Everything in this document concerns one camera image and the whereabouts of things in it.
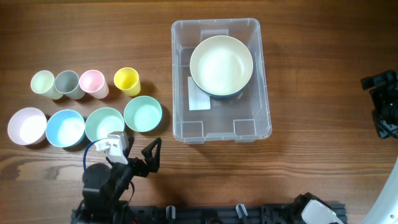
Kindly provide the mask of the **cream large bowl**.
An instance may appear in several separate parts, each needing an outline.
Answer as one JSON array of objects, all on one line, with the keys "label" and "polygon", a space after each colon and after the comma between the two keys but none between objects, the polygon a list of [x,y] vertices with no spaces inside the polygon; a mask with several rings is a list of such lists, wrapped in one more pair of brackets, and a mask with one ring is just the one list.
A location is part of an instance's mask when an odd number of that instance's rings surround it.
[{"label": "cream large bowl", "polygon": [[227,35],[209,37],[190,58],[191,77],[206,91],[228,95],[249,83],[254,62],[249,49]]}]

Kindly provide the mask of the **yellow cup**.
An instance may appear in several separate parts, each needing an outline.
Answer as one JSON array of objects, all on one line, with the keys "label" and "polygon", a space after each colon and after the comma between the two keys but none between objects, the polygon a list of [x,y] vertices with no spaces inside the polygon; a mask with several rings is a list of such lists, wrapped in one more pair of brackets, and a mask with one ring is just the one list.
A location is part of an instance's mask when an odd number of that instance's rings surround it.
[{"label": "yellow cup", "polygon": [[114,84],[127,96],[136,96],[141,90],[139,74],[131,67],[119,69],[114,75]]}]

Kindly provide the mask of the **pink small bowl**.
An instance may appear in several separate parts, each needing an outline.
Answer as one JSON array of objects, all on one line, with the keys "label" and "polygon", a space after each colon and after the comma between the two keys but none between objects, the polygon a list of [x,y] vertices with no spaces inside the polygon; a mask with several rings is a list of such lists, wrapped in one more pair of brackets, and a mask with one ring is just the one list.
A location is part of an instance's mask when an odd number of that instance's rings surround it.
[{"label": "pink small bowl", "polygon": [[10,140],[18,145],[40,143],[45,139],[46,115],[37,108],[23,108],[9,120],[7,133]]}]

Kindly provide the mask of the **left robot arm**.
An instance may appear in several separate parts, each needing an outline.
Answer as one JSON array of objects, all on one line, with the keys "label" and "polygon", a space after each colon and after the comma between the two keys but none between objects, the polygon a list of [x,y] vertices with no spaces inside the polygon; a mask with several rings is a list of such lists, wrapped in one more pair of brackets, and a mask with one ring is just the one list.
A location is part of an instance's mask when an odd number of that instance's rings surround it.
[{"label": "left robot arm", "polygon": [[71,217],[72,223],[139,223],[139,217],[130,209],[128,201],[120,197],[128,188],[134,188],[135,176],[147,177],[160,167],[162,140],[156,138],[142,151],[144,159],[127,158],[127,164],[112,162],[83,166],[83,200]]}]

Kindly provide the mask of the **green small bowl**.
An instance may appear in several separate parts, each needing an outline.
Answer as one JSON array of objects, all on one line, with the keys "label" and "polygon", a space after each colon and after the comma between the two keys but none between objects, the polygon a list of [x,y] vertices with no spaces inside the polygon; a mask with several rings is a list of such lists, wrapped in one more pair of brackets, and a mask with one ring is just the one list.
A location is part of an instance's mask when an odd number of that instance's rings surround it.
[{"label": "green small bowl", "polygon": [[85,133],[91,141],[104,139],[114,131],[124,131],[122,114],[114,108],[100,108],[92,112],[85,123]]},{"label": "green small bowl", "polygon": [[125,124],[133,131],[144,133],[155,129],[162,119],[162,107],[151,96],[133,98],[124,109]]}]

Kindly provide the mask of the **dark blue bowl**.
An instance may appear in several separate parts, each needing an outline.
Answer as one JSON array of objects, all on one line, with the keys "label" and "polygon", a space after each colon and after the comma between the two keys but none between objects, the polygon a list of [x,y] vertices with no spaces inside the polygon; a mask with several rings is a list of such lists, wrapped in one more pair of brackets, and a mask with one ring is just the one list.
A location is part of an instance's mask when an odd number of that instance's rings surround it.
[{"label": "dark blue bowl", "polygon": [[215,95],[215,94],[212,94],[212,93],[210,93],[209,91],[206,91],[205,89],[203,89],[194,79],[192,79],[192,80],[193,80],[195,86],[198,87],[202,92],[204,92],[206,95],[211,96],[211,97],[214,97],[214,98],[230,98],[230,97],[236,96],[236,95],[238,95],[238,94],[244,92],[245,89],[246,89],[246,87],[248,86],[248,83],[247,83],[247,84],[246,84],[245,86],[243,86],[240,90],[238,90],[238,91],[236,91],[236,92],[233,92],[233,93],[231,93],[231,94],[228,94],[228,95]]}]

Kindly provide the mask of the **pink cup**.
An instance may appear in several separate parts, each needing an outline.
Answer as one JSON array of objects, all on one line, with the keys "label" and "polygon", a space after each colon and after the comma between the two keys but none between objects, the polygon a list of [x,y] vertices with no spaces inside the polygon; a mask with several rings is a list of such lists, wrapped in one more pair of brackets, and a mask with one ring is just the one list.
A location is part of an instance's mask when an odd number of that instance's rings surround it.
[{"label": "pink cup", "polygon": [[79,80],[80,88],[97,99],[107,97],[109,87],[104,75],[98,70],[88,70],[84,72]]}]

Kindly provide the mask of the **grey cup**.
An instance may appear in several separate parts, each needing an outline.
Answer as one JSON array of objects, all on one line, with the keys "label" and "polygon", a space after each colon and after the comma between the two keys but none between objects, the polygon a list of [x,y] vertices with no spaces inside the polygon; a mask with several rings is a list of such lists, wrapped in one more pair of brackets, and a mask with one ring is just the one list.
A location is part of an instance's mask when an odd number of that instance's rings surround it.
[{"label": "grey cup", "polygon": [[79,81],[80,77],[76,72],[65,70],[55,78],[55,89],[71,99],[79,100],[85,95]]}]

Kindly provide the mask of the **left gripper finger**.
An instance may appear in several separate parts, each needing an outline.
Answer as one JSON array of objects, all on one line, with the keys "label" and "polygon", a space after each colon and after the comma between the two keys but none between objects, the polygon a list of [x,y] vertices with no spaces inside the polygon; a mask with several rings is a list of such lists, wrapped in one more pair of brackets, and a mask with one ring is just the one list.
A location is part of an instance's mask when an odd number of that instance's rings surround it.
[{"label": "left gripper finger", "polygon": [[149,172],[156,173],[160,168],[161,145],[161,138],[157,138],[141,151]]},{"label": "left gripper finger", "polygon": [[125,156],[126,158],[129,157],[129,154],[130,154],[130,151],[131,151],[131,149],[132,149],[133,144],[134,144],[134,137],[133,137],[133,136],[130,136],[130,137],[128,138],[127,149],[124,151],[124,156]]}]

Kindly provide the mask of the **clear plastic storage container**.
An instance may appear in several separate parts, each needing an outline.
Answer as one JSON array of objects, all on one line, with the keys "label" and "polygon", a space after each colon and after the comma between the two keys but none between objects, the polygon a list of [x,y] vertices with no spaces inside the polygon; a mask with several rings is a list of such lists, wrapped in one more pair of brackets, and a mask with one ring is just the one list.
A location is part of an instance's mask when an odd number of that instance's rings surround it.
[{"label": "clear plastic storage container", "polygon": [[[272,124],[259,21],[254,18],[179,20],[172,24],[171,35],[174,138],[185,144],[268,138]],[[234,37],[249,49],[254,62],[252,77],[244,92],[230,98],[210,96],[210,110],[190,111],[190,58],[203,40],[216,35]]]}]

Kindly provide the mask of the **pale green cup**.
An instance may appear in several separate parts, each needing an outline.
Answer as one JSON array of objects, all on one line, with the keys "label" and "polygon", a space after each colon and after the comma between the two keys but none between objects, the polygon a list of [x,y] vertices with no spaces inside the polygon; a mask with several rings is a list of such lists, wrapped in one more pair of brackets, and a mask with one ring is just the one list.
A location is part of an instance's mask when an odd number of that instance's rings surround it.
[{"label": "pale green cup", "polygon": [[55,77],[48,70],[37,72],[31,79],[30,87],[34,93],[52,100],[58,100],[63,96],[62,93],[55,89]]}]

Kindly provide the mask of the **light blue small bowl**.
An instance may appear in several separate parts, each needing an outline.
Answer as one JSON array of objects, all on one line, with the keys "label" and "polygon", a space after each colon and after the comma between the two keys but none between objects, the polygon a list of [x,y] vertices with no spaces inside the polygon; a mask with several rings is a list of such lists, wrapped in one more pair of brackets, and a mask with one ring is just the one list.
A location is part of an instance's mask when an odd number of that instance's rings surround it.
[{"label": "light blue small bowl", "polygon": [[76,146],[85,137],[85,120],[77,111],[61,110],[48,120],[45,134],[53,146]]}]

